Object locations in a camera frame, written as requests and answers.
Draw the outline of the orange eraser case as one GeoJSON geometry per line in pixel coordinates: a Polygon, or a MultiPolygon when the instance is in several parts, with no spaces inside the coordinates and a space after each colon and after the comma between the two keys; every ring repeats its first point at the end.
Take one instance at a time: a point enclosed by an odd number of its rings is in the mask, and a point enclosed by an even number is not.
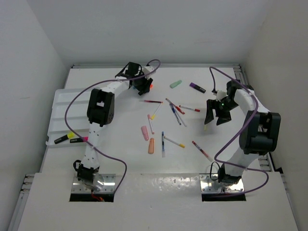
{"type": "Polygon", "coordinates": [[[148,147],[148,154],[154,154],[154,149],[155,149],[155,140],[154,140],[154,138],[150,138],[149,147],[148,147]]]}

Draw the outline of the green eraser case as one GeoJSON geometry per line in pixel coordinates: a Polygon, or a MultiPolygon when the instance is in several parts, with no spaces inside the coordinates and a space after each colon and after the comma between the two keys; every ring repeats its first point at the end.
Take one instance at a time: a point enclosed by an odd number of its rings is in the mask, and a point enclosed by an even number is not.
{"type": "Polygon", "coordinates": [[[178,80],[178,81],[175,81],[175,82],[173,82],[173,83],[171,83],[170,85],[169,85],[169,87],[171,88],[171,89],[173,89],[173,88],[175,88],[175,87],[177,87],[179,84],[181,84],[182,83],[182,80],[178,80]]]}

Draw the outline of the pink black highlighter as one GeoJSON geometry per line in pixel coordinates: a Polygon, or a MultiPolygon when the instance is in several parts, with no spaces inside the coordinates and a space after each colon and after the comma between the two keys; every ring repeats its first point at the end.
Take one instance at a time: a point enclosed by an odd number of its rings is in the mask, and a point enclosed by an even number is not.
{"type": "Polygon", "coordinates": [[[83,143],[88,140],[88,137],[70,139],[70,143],[83,143]]]}

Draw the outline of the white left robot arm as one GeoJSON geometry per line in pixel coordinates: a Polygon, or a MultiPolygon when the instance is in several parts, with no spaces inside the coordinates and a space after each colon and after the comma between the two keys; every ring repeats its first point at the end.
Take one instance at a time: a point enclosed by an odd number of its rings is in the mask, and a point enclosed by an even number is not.
{"type": "Polygon", "coordinates": [[[150,91],[153,81],[151,74],[156,71],[154,67],[147,64],[141,66],[129,62],[124,69],[115,76],[115,80],[100,89],[92,89],[87,108],[87,117],[90,123],[88,142],[83,159],[76,168],[77,179],[86,185],[94,186],[98,180],[100,162],[96,148],[100,141],[103,127],[110,124],[115,115],[115,99],[122,92],[134,86],[139,95],[150,91]]]}

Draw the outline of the yellow black highlighter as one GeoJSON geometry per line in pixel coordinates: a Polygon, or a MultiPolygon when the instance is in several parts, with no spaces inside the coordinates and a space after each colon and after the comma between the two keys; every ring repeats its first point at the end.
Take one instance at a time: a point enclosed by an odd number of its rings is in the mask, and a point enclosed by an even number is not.
{"type": "Polygon", "coordinates": [[[57,139],[54,140],[54,144],[59,144],[59,143],[62,143],[66,140],[69,140],[71,138],[74,137],[74,133],[73,132],[70,132],[70,133],[67,133],[66,135],[62,136],[62,137],[59,137],[57,139]]]}

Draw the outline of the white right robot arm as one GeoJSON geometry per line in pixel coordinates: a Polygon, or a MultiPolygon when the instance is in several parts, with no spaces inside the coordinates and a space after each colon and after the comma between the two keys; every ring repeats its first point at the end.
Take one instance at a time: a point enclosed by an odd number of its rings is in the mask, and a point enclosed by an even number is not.
{"type": "Polygon", "coordinates": [[[218,170],[218,182],[222,184],[238,183],[244,169],[258,156],[274,151],[278,142],[281,115],[270,112],[254,96],[251,86],[241,85],[237,80],[229,81],[226,91],[216,93],[216,99],[207,100],[204,124],[215,117],[216,125],[230,122],[230,111],[236,107],[245,114],[244,129],[239,135],[239,148],[218,170]]]}

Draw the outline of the purple black highlighter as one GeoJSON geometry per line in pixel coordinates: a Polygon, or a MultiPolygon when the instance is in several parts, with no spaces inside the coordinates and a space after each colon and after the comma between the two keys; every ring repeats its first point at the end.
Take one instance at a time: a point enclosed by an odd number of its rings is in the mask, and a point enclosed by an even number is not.
{"type": "Polygon", "coordinates": [[[201,93],[205,93],[206,90],[202,87],[200,87],[199,85],[194,84],[193,82],[190,83],[190,87],[192,87],[193,89],[201,92],[201,93]]]}

